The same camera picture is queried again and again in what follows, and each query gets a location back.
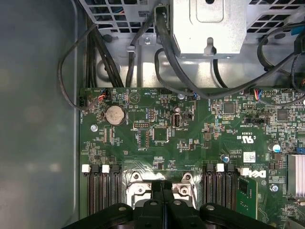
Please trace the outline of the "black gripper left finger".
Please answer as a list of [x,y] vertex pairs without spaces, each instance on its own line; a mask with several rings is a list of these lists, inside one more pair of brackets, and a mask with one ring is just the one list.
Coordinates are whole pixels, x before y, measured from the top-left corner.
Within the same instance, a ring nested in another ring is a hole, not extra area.
[[161,229],[163,223],[163,184],[152,182],[151,198],[141,207],[117,203],[78,220],[69,229]]

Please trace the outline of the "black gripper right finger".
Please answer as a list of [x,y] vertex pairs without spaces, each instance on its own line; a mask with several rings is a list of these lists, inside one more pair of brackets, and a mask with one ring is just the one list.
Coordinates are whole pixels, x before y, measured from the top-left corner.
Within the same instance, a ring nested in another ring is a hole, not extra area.
[[199,210],[173,197],[172,182],[165,181],[163,197],[172,229],[257,229],[259,222],[229,208],[208,203]]

